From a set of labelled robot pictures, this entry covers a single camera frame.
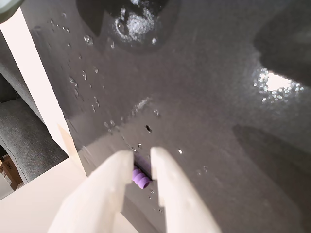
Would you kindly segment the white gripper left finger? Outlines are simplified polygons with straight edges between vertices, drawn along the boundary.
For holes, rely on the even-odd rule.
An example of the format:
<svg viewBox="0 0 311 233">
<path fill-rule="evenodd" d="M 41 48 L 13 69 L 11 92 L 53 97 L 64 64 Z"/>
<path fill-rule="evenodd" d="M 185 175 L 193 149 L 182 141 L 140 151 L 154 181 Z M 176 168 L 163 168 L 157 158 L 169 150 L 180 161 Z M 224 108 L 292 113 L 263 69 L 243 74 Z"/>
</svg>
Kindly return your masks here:
<svg viewBox="0 0 311 233">
<path fill-rule="evenodd" d="M 132 233 L 121 214 L 134 157 L 121 150 L 107 158 L 62 203 L 50 233 Z"/>
</svg>

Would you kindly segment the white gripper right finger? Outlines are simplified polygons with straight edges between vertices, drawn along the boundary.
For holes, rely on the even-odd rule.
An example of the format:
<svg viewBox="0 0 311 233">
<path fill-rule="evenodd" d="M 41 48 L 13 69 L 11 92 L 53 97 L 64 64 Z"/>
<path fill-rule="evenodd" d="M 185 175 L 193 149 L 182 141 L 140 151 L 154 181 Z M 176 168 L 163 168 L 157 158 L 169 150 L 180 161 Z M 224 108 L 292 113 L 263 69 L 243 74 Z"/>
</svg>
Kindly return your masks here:
<svg viewBox="0 0 311 233">
<path fill-rule="evenodd" d="M 172 155 L 162 147 L 152 147 L 150 153 L 158 203 L 165 210 L 166 232 L 220 233 L 212 213 Z"/>
</svg>

